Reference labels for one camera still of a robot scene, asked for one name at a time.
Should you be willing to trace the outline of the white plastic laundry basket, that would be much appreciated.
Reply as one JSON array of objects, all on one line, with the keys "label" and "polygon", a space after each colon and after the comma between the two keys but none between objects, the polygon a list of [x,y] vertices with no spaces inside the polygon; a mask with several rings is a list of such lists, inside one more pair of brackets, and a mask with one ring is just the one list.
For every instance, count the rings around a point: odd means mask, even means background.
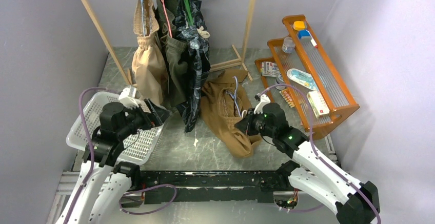
[{"label": "white plastic laundry basket", "polygon": [[163,125],[153,129],[139,129],[141,108],[126,108],[118,101],[118,94],[97,92],[83,108],[83,117],[78,117],[66,137],[68,146],[85,151],[89,139],[83,125],[87,125],[94,145],[102,140],[110,145],[123,144],[119,161],[143,165],[150,157]]}]

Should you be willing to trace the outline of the brown shorts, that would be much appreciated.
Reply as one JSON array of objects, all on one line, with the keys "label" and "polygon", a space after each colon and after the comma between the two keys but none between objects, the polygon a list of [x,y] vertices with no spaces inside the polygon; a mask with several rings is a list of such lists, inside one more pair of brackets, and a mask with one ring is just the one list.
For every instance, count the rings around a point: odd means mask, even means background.
[{"label": "brown shorts", "polygon": [[[243,119],[248,109],[252,108],[242,82],[248,75],[246,70],[226,69],[218,77],[208,80],[202,87],[200,101],[201,118],[209,129],[227,147],[230,154],[237,158],[247,158],[254,155],[255,148],[261,143],[259,135],[248,136],[234,125]],[[235,89],[236,76],[239,81],[237,92],[238,103],[242,110],[242,117],[238,117],[233,100],[225,93]]]}]

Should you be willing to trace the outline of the light blue wire hanger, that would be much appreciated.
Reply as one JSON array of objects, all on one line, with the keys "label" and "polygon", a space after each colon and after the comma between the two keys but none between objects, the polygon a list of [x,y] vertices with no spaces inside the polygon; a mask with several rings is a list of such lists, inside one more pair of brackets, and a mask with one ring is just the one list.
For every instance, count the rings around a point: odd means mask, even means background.
[{"label": "light blue wire hanger", "polygon": [[239,88],[239,81],[238,78],[236,76],[232,77],[235,81],[235,89],[231,92],[229,89],[225,91],[225,93],[227,95],[229,95],[231,97],[231,99],[233,100],[233,105],[234,108],[236,110],[236,113],[238,115],[238,117],[242,117],[242,110],[240,109],[239,103],[238,103],[238,98],[237,98],[237,92],[238,92],[238,88]]}]

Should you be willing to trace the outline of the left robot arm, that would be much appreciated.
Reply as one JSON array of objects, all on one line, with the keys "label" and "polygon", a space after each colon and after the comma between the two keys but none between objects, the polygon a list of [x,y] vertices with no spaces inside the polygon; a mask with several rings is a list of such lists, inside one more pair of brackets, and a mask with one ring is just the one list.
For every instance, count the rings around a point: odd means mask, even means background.
[{"label": "left robot arm", "polygon": [[170,116],[170,111],[148,99],[145,106],[147,111],[118,101],[103,106],[100,125],[85,149],[79,178],[57,223],[104,223],[128,190],[140,188],[139,165],[118,161],[124,140],[162,126]]}]

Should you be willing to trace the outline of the olive green shorts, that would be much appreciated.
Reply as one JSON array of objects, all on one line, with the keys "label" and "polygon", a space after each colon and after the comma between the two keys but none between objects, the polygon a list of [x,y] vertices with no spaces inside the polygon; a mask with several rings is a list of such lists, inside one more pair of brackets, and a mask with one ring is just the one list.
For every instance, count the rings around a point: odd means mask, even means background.
[{"label": "olive green shorts", "polygon": [[182,58],[186,53],[187,44],[175,38],[176,26],[173,24],[173,21],[175,20],[175,13],[177,11],[177,0],[165,0],[173,38],[169,37],[161,0],[157,0],[156,3],[157,21],[160,26],[159,38],[163,51],[162,54],[169,74],[168,99],[171,107],[175,107],[186,101],[186,80],[184,77],[187,73],[188,64],[183,61]]}]

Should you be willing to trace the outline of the green hanger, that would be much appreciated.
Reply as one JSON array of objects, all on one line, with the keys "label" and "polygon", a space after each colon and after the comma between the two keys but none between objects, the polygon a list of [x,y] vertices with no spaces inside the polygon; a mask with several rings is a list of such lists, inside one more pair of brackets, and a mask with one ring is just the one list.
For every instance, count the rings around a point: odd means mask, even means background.
[{"label": "green hanger", "polygon": [[185,7],[187,24],[189,27],[193,26],[193,18],[192,18],[192,14],[191,14],[191,10],[190,10],[189,0],[183,0],[183,3],[184,3],[184,7]]}]

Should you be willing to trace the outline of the crayon pack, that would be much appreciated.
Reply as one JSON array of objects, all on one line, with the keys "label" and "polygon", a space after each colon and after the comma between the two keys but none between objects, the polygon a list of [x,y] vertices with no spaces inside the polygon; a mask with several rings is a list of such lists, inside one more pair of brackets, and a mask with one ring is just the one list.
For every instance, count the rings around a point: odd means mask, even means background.
[{"label": "crayon pack", "polygon": [[284,101],[287,103],[287,105],[289,107],[291,107],[291,108],[295,107],[295,104],[294,104],[294,102],[293,102],[293,100],[292,100],[292,98],[291,98],[291,96],[290,96],[290,94],[289,94],[287,89],[281,90],[279,92],[279,94],[281,95],[281,97],[284,99]]}]

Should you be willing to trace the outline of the round tin can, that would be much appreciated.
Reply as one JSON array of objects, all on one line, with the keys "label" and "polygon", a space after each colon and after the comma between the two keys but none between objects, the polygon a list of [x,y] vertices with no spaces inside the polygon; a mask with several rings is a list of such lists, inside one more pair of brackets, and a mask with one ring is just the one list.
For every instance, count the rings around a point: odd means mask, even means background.
[{"label": "round tin can", "polygon": [[275,78],[275,84],[277,85],[277,84],[281,84],[281,86],[275,86],[275,88],[277,89],[277,90],[284,90],[284,89],[286,89],[287,87],[285,86],[285,85],[283,85],[285,83],[285,81],[284,81],[284,79],[283,79],[283,76],[282,76],[282,74],[279,74],[276,78]]}]

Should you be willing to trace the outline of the colourful snack packet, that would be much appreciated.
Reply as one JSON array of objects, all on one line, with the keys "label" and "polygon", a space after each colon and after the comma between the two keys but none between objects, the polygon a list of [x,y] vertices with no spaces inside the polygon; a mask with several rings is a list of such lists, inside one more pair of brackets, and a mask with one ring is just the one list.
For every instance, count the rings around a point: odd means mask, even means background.
[{"label": "colourful snack packet", "polygon": [[280,75],[280,70],[276,63],[265,61],[261,62],[261,76],[266,77],[278,77]]}]

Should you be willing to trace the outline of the wooden clothes rack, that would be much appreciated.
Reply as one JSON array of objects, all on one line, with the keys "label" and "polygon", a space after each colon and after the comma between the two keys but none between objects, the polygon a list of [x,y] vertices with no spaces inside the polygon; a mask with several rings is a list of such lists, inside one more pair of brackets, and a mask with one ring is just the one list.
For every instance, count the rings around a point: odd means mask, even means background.
[{"label": "wooden clothes rack", "polygon": [[[121,76],[123,77],[125,83],[128,85],[133,84],[131,71],[129,71],[129,70],[124,71],[124,67],[122,67],[117,55],[114,53],[114,49],[113,49],[109,39],[107,38],[107,35],[104,32],[104,29],[101,26],[101,24],[96,16],[93,8],[91,7],[89,1],[88,0],[81,0],[81,2],[83,4],[83,6],[85,7],[88,15],[90,16],[94,26],[96,27],[101,39],[103,40],[104,45],[106,46],[107,50],[109,51],[110,56],[112,56],[112,58],[116,64],[118,70],[120,71]],[[237,55],[237,58],[232,59],[232,60],[228,60],[228,61],[225,61],[222,63],[211,65],[211,69],[210,69],[211,72],[216,72],[219,70],[224,70],[224,69],[228,69],[231,67],[237,67],[237,66],[240,66],[240,67],[242,67],[242,69],[247,70],[247,67],[245,64],[245,58],[246,58],[246,50],[247,50],[248,42],[250,39],[250,32],[251,32],[251,26],[252,26],[252,21],[253,21],[255,2],[256,2],[256,0],[249,0],[247,20],[246,20],[246,24],[245,24],[244,38],[243,38],[243,43],[242,43],[242,52],[239,53],[238,50],[236,49],[235,45],[232,45],[232,48],[233,48],[235,54]]]}]

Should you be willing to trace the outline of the white red box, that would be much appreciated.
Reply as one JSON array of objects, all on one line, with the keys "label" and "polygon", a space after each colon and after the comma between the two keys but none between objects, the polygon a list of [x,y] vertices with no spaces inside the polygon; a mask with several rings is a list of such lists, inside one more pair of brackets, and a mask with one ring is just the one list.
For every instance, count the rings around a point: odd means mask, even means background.
[{"label": "white red box", "polygon": [[316,118],[321,118],[329,115],[330,110],[320,91],[308,92],[307,99]]}]

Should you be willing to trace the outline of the light blue oval package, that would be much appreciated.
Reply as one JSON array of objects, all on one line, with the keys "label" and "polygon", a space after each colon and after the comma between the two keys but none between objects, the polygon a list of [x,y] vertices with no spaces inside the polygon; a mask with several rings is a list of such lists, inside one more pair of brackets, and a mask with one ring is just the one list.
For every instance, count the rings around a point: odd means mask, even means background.
[{"label": "light blue oval package", "polygon": [[318,91],[318,87],[317,87],[313,77],[304,71],[301,71],[301,70],[296,69],[296,68],[291,68],[287,71],[287,77],[291,81],[293,81],[299,85],[302,85],[302,86],[304,86],[312,91]]}]

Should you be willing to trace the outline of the blue white box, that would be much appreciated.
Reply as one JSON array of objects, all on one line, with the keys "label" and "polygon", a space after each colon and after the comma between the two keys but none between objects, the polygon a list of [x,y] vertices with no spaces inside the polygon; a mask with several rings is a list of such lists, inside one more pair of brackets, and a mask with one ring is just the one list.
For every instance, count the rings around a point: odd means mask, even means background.
[{"label": "blue white box", "polygon": [[318,45],[314,40],[313,36],[310,34],[308,30],[301,30],[297,34],[300,42],[310,42],[313,47],[317,48]]}]

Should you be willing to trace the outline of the yellow sponge block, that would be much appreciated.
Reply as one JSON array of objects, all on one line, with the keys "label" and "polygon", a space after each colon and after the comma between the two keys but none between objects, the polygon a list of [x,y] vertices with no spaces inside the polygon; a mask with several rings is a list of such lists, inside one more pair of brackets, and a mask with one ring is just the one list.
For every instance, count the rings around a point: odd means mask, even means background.
[{"label": "yellow sponge block", "polygon": [[293,29],[296,31],[306,30],[306,24],[304,21],[295,21],[293,23]]}]

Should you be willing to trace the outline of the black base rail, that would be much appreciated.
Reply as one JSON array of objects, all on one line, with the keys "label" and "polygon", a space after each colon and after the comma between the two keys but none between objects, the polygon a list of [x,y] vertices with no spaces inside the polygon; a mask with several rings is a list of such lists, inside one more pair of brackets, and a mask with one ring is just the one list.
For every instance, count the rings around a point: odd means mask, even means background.
[{"label": "black base rail", "polygon": [[276,170],[259,171],[142,171],[145,204],[174,202],[246,201],[274,203],[291,197],[293,187]]}]

